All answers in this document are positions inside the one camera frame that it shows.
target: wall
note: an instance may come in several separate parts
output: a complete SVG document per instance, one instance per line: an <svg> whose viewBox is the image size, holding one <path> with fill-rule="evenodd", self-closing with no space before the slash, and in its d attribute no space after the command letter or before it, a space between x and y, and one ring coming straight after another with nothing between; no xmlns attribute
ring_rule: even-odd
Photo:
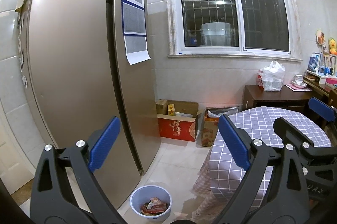
<svg viewBox="0 0 337 224"><path fill-rule="evenodd" d="M21 80L16 2L0 0L0 111L6 114L16 140L36 167L45 143L30 113Z"/></svg>
<svg viewBox="0 0 337 224"><path fill-rule="evenodd" d="M333 28L337 20L336 1L296 1L303 62L280 61L286 70L285 82L306 70L309 56L318 50L315 42L318 28L322 28L326 37L336 32ZM239 105L244 86L255 84L258 69L270 63L265 59L232 57L168 58L167 0L148 0L148 13L149 53L158 99L196 101L201 107Z"/></svg>

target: refrigerator door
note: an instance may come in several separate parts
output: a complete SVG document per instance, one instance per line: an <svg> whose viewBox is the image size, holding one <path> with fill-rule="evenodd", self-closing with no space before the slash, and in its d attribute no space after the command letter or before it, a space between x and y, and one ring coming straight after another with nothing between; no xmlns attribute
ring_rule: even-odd
<svg viewBox="0 0 337 224"><path fill-rule="evenodd" d="M144 0L144 8L147 17L147 0ZM123 105L140 163L146 172L160 146L152 64L151 60L129 64L122 31L122 0L114 0L114 15L115 53Z"/></svg>
<svg viewBox="0 0 337 224"><path fill-rule="evenodd" d="M30 3L25 22L27 77L41 118L60 148L86 140L112 116L120 117L108 53L106 9L107 0ZM140 181L123 127L94 175L117 208Z"/></svg>

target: window frame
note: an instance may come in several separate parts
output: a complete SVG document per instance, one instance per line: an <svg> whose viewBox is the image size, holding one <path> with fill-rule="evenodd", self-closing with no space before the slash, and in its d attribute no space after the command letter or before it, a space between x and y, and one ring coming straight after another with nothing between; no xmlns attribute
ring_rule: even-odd
<svg viewBox="0 0 337 224"><path fill-rule="evenodd" d="M284 0L289 31L289 51L268 50L268 49L248 49L245 48L245 31L243 20L243 8L241 0L235 0L239 47L235 46L185 46L182 0L171 0L171 55L225 55L225 56L261 56L279 57L282 59L296 59L301 61L300 32L298 22L298 11L296 0Z"/></svg>

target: tablecloth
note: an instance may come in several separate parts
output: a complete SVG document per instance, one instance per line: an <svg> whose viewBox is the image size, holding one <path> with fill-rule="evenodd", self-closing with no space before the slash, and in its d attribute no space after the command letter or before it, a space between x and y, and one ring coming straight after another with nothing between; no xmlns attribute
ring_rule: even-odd
<svg viewBox="0 0 337 224"><path fill-rule="evenodd" d="M259 138L266 145L283 147L282 140L274 133L274 120L283 117L309 137L314 147L330 147L331 143L324 131L301 113L275 107L257 107L229 116L237 128L247 131L251 138ZM269 166L251 209L258 208L266 193L273 167ZM193 212L192 219L212 220L226 206L234 195L245 171L235 164L233 157L219 131L213 147L208 153L199 177L193 186L197 195L205 200Z"/></svg>

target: dark wooden cabinet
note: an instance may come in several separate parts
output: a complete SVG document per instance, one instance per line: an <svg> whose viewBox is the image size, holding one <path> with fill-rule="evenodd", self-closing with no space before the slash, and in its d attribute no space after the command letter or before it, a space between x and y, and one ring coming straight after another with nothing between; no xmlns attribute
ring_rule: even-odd
<svg viewBox="0 0 337 224"><path fill-rule="evenodd" d="M246 85L243 93L242 110L259 106L279 107L305 114L308 100L317 97L317 93L294 92L287 86L282 86L281 91L263 91L257 85Z"/></svg>

